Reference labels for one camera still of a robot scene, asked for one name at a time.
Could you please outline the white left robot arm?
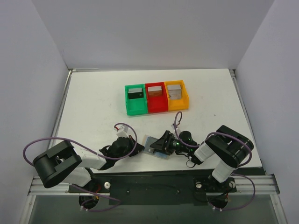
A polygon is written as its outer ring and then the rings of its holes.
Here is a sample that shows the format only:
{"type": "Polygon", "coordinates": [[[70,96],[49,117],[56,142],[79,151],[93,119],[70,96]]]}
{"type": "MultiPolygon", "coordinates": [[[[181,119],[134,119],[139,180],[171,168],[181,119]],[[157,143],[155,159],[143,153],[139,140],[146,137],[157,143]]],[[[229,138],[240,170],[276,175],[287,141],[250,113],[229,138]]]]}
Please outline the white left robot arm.
{"type": "Polygon", "coordinates": [[[74,183],[85,192],[96,187],[90,169],[108,170],[122,157],[132,157],[144,150],[132,136],[118,137],[111,145],[95,154],[84,149],[75,149],[70,140],[63,140],[33,160],[33,166],[45,188],[52,188],[62,182],[74,183]]]}

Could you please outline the beige leather card holder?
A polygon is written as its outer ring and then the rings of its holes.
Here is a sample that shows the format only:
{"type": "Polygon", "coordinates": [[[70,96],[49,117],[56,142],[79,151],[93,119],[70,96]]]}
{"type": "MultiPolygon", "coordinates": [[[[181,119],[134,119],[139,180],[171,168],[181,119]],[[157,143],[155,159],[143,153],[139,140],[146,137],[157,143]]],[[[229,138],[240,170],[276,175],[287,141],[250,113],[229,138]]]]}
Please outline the beige leather card holder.
{"type": "Polygon", "coordinates": [[[142,145],[144,146],[144,149],[142,150],[143,153],[157,157],[159,159],[167,160],[169,156],[167,154],[161,153],[157,151],[156,149],[150,147],[150,145],[154,142],[156,142],[158,139],[151,137],[149,135],[145,135],[142,140],[142,145]]]}

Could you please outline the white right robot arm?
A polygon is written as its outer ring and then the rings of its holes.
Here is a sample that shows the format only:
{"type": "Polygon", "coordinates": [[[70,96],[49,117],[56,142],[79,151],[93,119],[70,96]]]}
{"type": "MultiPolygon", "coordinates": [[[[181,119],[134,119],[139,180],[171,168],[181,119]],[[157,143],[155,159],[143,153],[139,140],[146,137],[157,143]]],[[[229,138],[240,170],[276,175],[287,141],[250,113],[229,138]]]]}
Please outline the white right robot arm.
{"type": "Polygon", "coordinates": [[[250,162],[254,144],[249,138],[222,125],[200,144],[193,140],[189,131],[165,131],[161,138],[150,144],[150,147],[166,155],[184,155],[195,165],[200,165],[217,155],[220,162],[213,170],[208,184],[212,190],[219,191],[235,170],[250,162]]]}

